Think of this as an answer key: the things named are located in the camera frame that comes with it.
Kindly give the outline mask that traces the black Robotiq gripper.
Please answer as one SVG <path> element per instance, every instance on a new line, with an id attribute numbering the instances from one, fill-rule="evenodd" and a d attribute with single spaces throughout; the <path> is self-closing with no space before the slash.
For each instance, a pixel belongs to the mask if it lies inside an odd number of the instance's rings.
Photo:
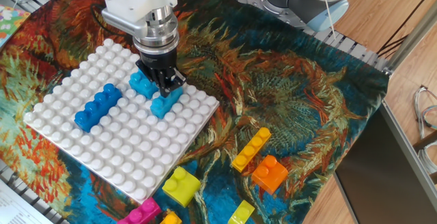
<path id="1" fill-rule="evenodd" d="M 152 76 L 161 96 L 167 97 L 170 92 L 186 82 L 186 75 L 176 68 L 176 61 L 177 49 L 175 48 L 159 55 L 140 52 L 140 60 L 136 62 L 136 65 L 145 76 Z"/>

